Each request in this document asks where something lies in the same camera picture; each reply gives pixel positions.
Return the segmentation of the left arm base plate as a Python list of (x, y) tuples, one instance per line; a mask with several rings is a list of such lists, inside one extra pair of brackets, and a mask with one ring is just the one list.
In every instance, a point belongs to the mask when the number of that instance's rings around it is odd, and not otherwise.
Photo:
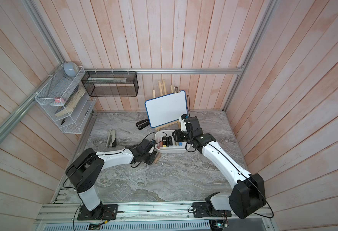
[(100, 204), (94, 210), (89, 211), (85, 205), (82, 205), (77, 220), (115, 220), (118, 208), (117, 204)]

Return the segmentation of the beige lipstick tube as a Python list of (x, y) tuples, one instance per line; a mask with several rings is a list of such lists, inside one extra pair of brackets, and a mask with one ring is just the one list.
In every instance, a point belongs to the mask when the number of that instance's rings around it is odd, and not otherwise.
[(158, 154), (156, 155), (155, 160), (154, 160), (154, 164), (156, 164), (156, 163), (159, 161), (160, 158), (161, 158), (161, 153), (158, 153)]

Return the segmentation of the black gold square lipstick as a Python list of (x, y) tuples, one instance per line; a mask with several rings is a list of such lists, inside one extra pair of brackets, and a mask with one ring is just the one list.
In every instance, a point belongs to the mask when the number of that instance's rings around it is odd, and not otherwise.
[(163, 137), (163, 141), (162, 141), (162, 144), (163, 144), (163, 147), (166, 147), (167, 146), (167, 141), (166, 141), (166, 136)]

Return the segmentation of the pink gloss silver cap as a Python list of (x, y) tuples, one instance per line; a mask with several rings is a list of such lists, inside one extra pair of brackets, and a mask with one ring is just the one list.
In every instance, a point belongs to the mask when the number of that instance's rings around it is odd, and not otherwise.
[(163, 140), (162, 138), (160, 139), (160, 144), (159, 144), (160, 148), (163, 147)]

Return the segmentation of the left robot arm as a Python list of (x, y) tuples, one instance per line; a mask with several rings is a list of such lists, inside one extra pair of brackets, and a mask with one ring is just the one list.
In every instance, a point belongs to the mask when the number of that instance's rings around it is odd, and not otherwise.
[(157, 154), (155, 145), (155, 140), (143, 139), (140, 144), (118, 151), (96, 152), (92, 148), (84, 150), (66, 170), (67, 179), (82, 201), (82, 208), (90, 213), (103, 209), (94, 186), (103, 169), (141, 163), (151, 165)]

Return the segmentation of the white plastic storage box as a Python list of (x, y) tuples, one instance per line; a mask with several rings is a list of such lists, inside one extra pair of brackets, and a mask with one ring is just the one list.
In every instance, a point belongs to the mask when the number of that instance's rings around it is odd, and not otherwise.
[(192, 151), (193, 148), (183, 141), (175, 141), (173, 132), (175, 130), (164, 130), (155, 133), (154, 140), (156, 141), (155, 150), (162, 154), (170, 153), (186, 153)]

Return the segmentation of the black round lipstick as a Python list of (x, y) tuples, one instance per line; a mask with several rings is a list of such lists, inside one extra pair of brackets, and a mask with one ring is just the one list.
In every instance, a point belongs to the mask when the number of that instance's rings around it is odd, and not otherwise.
[(169, 146), (172, 146), (173, 145), (173, 142), (172, 142), (172, 137), (169, 136)]

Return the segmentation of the pale pink lip gloss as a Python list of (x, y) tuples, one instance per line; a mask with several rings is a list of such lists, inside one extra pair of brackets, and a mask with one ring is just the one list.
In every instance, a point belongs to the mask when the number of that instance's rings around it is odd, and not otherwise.
[(157, 149), (160, 149), (160, 138), (157, 138), (157, 140), (156, 140), (156, 141), (157, 141), (156, 148), (157, 148)]

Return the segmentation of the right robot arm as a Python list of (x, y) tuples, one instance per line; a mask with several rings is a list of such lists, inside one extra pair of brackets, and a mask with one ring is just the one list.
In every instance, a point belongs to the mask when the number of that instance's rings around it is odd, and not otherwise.
[(209, 133), (203, 133), (197, 117), (183, 114), (180, 129), (172, 136), (176, 142), (185, 142), (209, 159), (230, 184), (230, 194), (215, 192), (205, 199), (209, 215), (216, 211), (233, 211), (241, 219), (266, 205), (264, 180), (259, 174), (251, 174), (234, 161)]

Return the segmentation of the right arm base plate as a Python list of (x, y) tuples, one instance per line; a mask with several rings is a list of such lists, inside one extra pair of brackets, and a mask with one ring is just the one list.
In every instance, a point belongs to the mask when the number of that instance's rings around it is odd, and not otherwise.
[(231, 211), (215, 210), (209, 202), (194, 202), (192, 208), (195, 218), (231, 217)]

